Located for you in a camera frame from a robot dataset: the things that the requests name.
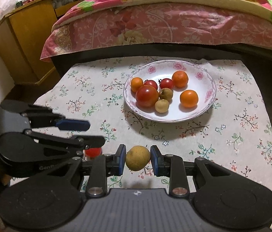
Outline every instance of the table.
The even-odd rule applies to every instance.
[[[211,108],[182,123],[156,123],[141,118],[124,103],[123,86],[139,67],[172,57],[138,56],[97,60],[74,65],[36,104],[52,107],[67,118],[87,119],[89,131],[104,135],[103,153],[119,144],[157,145],[162,154],[194,161],[201,156],[272,190],[272,127],[259,88],[246,66],[237,60],[206,61],[180,58],[206,69],[217,94]],[[39,132],[70,137],[78,132],[42,128]],[[188,177],[191,191],[195,191]],[[85,178],[82,190],[85,189]],[[167,177],[155,177],[150,165],[139,172],[125,167],[121,177],[108,178],[108,187],[167,188]]]

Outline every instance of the orange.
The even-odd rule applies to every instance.
[[[184,107],[194,107],[198,103],[198,95],[194,90],[185,90],[180,94],[180,102]]]
[[[137,92],[140,87],[143,86],[143,80],[141,78],[133,78],[131,81],[132,92]]]
[[[175,87],[183,88],[188,84],[189,77],[184,71],[178,70],[173,74],[172,81],[174,82]]]

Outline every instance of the white plate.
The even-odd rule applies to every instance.
[[[131,80],[140,77],[145,80],[154,80],[159,84],[159,79],[172,78],[177,70],[183,70],[189,77],[187,87],[178,89],[174,87],[173,99],[169,109],[165,113],[158,113],[152,108],[138,108],[136,106],[135,93],[131,91]],[[185,108],[180,105],[180,94],[184,90],[194,90],[198,94],[198,104],[193,108]],[[182,122],[195,118],[204,113],[212,105],[216,94],[216,86],[203,68],[182,60],[161,60],[147,64],[134,71],[127,79],[123,95],[126,104],[138,115],[156,122]]]

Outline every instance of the red tomato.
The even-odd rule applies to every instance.
[[[169,88],[172,90],[174,88],[174,82],[170,78],[165,78],[160,82],[160,87],[161,89]]]
[[[154,80],[146,80],[143,84],[144,85],[151,85],[152,87],[154,87],[157,90],[157,83]]]
[[[102,148],[89,148],[89,149],[85,150],[86,156],[88,156],[90,158],[95,158],[95,157],[101,155],[101,153],[102,153]]]
[[[151,85],[143,85],[136,92],[136,102],[142,107],[152,107],[159,100],[159,93]]]

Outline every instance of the wooden cabinet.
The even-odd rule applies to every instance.
[[[40,60],[53,24],[79,0],[57,9],[52,0],[35,0],[0,21],[0,56],[15,84],[41,85],[60,79],[54,65]]]

